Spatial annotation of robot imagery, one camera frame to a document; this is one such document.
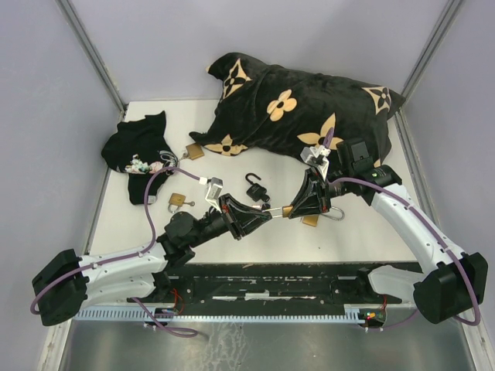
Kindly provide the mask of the small brass padlock long shackle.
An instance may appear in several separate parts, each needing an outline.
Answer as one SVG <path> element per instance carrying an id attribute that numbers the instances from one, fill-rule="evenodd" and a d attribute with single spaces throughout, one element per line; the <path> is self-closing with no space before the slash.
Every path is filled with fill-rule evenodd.
<path id="1" fill-rule="evenodd" d="M 281 206 L 265 210 L 265 212 L 269 213 L 272 218 L 288 218 L 291 211 L 292 206 Z"/>

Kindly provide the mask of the black padlock shackle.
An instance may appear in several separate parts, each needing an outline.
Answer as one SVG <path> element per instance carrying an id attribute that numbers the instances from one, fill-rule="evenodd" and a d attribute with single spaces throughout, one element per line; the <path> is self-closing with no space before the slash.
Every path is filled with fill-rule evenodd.
<path id="1" fill-rule="evenodd" d="M 245 180 L 250 184 L 250 187 L 246 191 L 246 194 L 255 202 L 262 201 L 263 203 L 270 202 L 270 196 L 267 194 L 267 189 L 261 186 L 258 182 L 253 182 L 251 177 L 256 180 L 261 181 L 261 177 L 250 172 L 244 177 Z"/>

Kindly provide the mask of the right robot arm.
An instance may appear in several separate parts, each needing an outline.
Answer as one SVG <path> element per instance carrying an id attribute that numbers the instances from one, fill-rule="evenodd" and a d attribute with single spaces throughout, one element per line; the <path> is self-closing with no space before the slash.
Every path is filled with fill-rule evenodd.
<path id="1" fill-rule="evenodd" d="M 400 176 L 388 165 L 376 166 L 362 139 L 336 146 L 340 170 L 329 172 L 330 148 L 303 148 L 308 165 L 303 184 L 283 216 L 289 219 L 328 213 L 332 199 L 354 194 L 394 228 L 421 270 L 402 271 L 389 265 L 370 269 L 356 281 L 356 296 L 372 302 L 382 294 L 411 302 L 433 324 L 449 318 L 465 325 L 481 322 L 488 263 L 468 254 L 449 239 L 414 203 Z"/>

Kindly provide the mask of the medium brass padlock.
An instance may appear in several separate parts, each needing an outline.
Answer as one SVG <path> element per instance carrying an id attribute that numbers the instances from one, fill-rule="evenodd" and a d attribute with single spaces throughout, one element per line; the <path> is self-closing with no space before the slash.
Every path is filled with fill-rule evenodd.
<path id="1" fill-rule="evenodd" d="M 191 200 L 187 200 L 186 196 L 180 193 L 172 193 L 171 196 L 169 197 L 169 202 L 168 202 L 168 212 L 171 214 L 174 214 L 178 212 L 183 206 L 195 206 L 195 202 Z"/>

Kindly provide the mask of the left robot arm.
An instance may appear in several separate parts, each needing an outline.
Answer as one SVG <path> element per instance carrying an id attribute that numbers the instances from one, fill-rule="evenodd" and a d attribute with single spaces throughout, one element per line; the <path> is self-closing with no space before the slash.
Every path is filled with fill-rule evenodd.
<path id="1" fill-rule="evenodd" d="M 210 240 L 225 233 L 241 240 L 272 218 L 269 211 L 246 206 L 226 194 L 200 219 L 177 212 L 163 234 L 152 234 L 146 246 L 121 254 L 86 256 L 63 250 L 32 279 L 35 297 L 30 311 L 43 325 L 53 326 L 108 301 L 147 296 L 164 301 L 171 283 L 159 274 L 183 266 L 194 258 L 194 248 Z"/>

